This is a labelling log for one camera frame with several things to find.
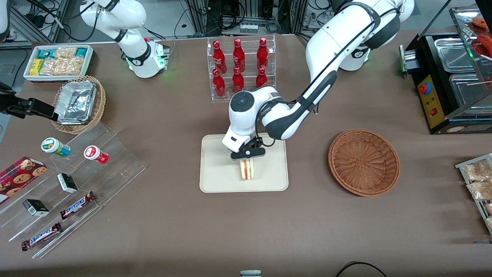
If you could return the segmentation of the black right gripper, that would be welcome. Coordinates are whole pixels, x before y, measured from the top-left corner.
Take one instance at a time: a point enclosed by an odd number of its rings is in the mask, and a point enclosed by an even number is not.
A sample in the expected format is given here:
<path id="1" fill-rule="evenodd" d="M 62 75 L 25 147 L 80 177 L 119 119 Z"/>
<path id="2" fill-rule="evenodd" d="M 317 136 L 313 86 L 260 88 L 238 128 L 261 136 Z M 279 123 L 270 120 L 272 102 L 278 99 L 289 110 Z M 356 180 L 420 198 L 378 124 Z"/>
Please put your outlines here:
<path id="1" fill-rule="evenodd" d="M 30 115 L 44 118 L 55 118 L 55 108 L 48 103 L 29 98 L 28 100 L 16 96 L 16 92 L 7 84 L 0 83 L 0 112 L 18 118 L 25 118 L 26 111 Z"/>

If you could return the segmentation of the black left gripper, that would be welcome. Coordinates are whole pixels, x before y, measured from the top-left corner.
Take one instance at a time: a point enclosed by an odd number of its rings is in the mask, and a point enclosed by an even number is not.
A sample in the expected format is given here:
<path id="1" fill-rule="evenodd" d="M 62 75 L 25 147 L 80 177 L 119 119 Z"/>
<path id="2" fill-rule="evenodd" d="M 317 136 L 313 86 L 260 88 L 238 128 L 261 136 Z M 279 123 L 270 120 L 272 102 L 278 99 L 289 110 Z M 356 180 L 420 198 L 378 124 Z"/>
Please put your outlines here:
<path id="1" fill-rule="evenodd" d="M 238 152 L 232 152 L 230 158 L 239 161 L 240 164 L 243 164 L 246 159 L 250 159 L 250 162 L 253 163 L 256 158 L 263 157 L 265 154 L 266 150 L 263 148 L 263 138 L 254 137 L 251 141 L 242 145 Z"/>

